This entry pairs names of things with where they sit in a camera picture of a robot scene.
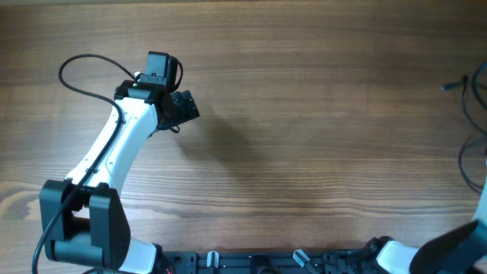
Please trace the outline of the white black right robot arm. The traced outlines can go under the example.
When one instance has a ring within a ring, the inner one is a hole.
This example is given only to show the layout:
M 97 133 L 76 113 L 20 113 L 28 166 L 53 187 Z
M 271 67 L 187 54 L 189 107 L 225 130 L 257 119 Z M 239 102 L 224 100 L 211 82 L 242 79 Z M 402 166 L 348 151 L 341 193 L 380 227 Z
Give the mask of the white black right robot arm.
M 421 247 L 410 247 L 390 237 L 369 241 L 372 265 L 383 273 L 474 273 L 486 257 L 486 191 L 470 222 L 436 237 Z

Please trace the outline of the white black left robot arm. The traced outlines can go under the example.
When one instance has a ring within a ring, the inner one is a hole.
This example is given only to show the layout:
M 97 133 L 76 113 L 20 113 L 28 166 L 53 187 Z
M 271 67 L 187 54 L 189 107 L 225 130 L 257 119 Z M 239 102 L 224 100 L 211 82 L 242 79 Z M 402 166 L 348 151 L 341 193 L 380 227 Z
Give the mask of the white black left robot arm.
M 180 131 L 199 117 L 189 91 L 178 90 L 183 65 L 167 53 L 149 52 L 145 70 L 130 75 L 112 98 L 113 109 L 83 160 L 64 180 L 47 180 L 40 191 L 43 233 L 33 254 L 86 266 L 97 273 L 172 273 L 158 244 L 131 236 L 120 193 L 146 140 L 158 131 Z

